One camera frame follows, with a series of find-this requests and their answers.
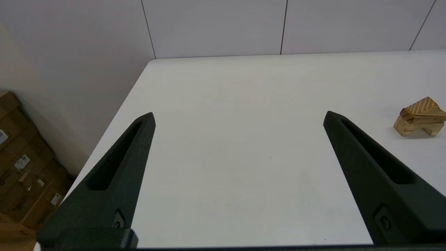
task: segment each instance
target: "wood grain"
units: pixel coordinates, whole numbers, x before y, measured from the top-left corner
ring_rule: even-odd
[[[426,97],[403,108],[393,127],[401,136],[407,136],[417,129],[424,129],[430,136],[437,135],[446,121],[446,112],[430,97]]]

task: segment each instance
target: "brown cardboard box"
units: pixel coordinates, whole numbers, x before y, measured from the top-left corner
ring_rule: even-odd
[[[19,103],[11,92],[0,92],[0,119],[18,106]]]
[[[18,109],[14,109],[2,118],[0,120],[0,150],[12,142],[29,125],[30,123]]]
[[[25,238],[35,236],[35,234],[36,231],[22,224],[0,223],[0,238]]]
[[[39,181],[41,181],[41,179],[34,180],[28,187],[23,187],[20,183],[17,183],[15,185],[23,187],[25,192],[23,192],[19,196],[19,199],[16,200],[13,206],[10,207],[5,213],[14,222],[20,222],[22,220],[22,218],[28,213],[28,211],[37,201],[39,196],[48,187],[49,183],[43,183]]]
[[[20,150],[22,150],[36,135],[36,127],[30,125],[11,143],[9,143],[2,151],[0,151],[0,167],[8,164],[15,157],[17,157],[20,153]]]
[[[14,207],[14,205],[18,202],[20,197],[26,192],[26,189],[20,184],[14,185],[7,196],[5,196],[2,200],[0,200],[0,213],[2,222],[13,223],[9,217],[5,217],[5,214]]]
[[[67,192],[68,190],[61,185],[61,182],[52,180],[25,216],[22,224],[32,230],[37,230],[60,205]]]
[[[39,183],[50,182],[57,175],[57,172],[52,170],[54,169],[51,165],[54,163],[52,159],[53,153],[49,148],[45,148],[36,162],[22,174],[18,181],[25,187],[36,179],[40,180]]]
[[[30,143],[9,162],[0,173],[0,199],[5,197],[9,189],[34,166],[45,166],[53,157],[51,150],[39,136],[34,137]]]

